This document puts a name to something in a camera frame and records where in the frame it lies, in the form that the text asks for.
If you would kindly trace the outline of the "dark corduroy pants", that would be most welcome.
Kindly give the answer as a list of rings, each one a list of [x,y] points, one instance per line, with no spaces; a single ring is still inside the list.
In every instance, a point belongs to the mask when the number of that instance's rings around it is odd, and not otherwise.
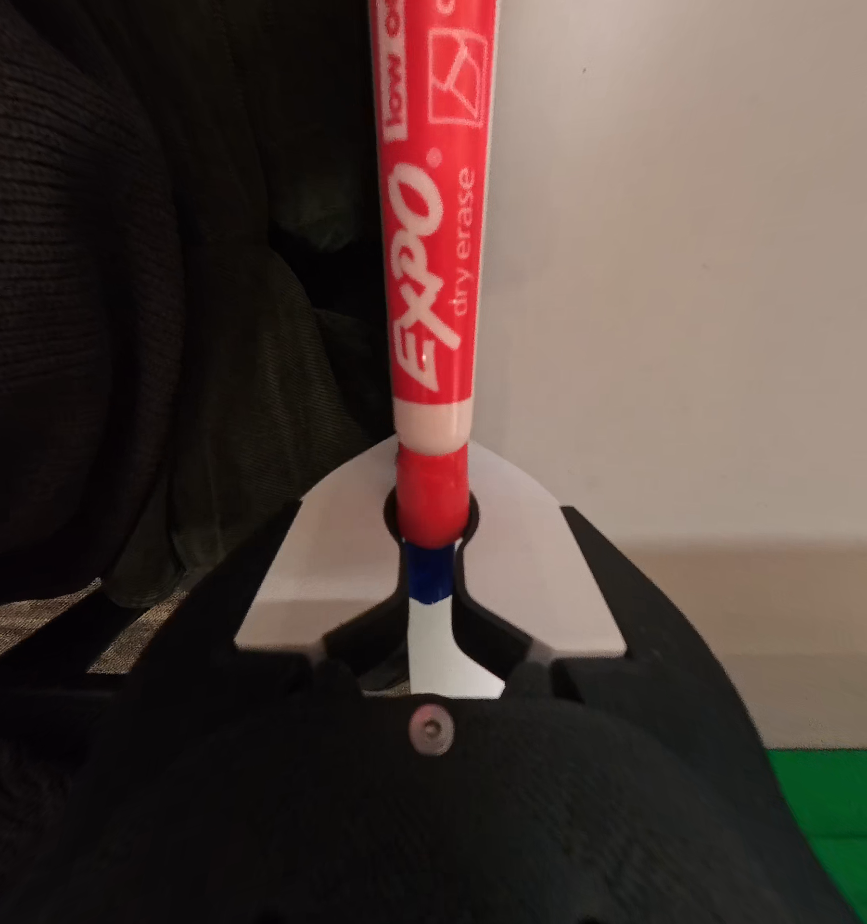
[[[173,426],[149,502],[103,577],[145,608],[203,577],[370,443],[370,326],[312,305],[267,245],[184,249]]]

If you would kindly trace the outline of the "red dry erase marker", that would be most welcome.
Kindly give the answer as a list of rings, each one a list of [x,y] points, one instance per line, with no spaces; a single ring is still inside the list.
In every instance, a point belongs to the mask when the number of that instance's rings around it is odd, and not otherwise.
[[[440,549],[470,518],[497,1],[371,1],[396,520]]]

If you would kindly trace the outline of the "green plastic bin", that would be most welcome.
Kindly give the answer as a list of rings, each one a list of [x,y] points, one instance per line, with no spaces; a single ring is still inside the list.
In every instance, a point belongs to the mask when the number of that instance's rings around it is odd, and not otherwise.
[[[867,749],[772,749],[768,757],[814,853],[867,922]]]

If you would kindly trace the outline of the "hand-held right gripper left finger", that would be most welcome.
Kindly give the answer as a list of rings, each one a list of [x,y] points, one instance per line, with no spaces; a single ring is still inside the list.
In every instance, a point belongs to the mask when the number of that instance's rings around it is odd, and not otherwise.
[[[240,650],[381,664],[400,649],[407,567],[387,517],[396,449],[371,447],[303,496],[235,636]]]

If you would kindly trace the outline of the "blue dry erase marker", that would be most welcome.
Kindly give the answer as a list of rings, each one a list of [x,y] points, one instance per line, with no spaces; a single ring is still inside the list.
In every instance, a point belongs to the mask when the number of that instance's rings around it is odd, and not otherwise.
[[[409,598],[422,605],[435,605],[452,596],[456,545],[427,549],[402,543],[408,575]]]

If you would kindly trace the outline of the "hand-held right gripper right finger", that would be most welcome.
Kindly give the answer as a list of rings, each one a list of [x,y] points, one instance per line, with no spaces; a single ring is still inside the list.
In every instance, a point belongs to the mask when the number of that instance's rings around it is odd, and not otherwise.
[[[481,445],[454,558],[452,633],[477,664],[612,659],[626,644],[555,497]]]

